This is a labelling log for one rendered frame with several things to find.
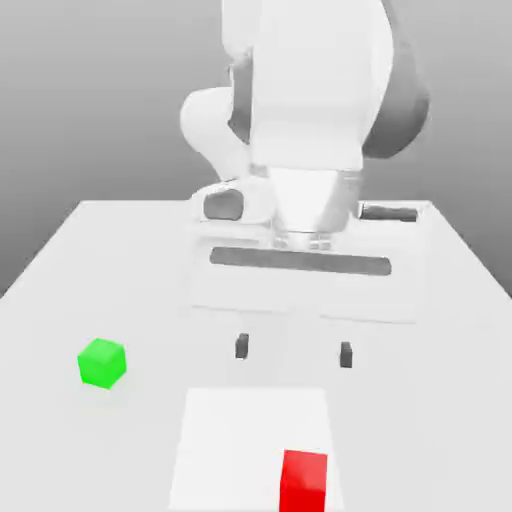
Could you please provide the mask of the small red cube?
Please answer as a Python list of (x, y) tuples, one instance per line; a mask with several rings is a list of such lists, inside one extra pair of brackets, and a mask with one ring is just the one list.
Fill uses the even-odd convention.
[(279, 512), (325, 512), (328, 456), (285, 450)]

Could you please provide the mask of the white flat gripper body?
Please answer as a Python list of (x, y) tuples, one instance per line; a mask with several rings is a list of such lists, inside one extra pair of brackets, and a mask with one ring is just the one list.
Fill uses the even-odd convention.
[(195, 227), (190, 303), (196, 308), (414, 323), (421, 298), (419, 224), (352, 220), (327, 251), (271, 245), (268, 229)]

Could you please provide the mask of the small green cube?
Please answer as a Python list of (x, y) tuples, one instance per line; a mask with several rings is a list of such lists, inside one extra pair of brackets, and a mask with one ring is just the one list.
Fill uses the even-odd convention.
[(126, 372), (126, 353), (122, 344), (96, 338), (77, 356), (83, 383), (110, 389)]

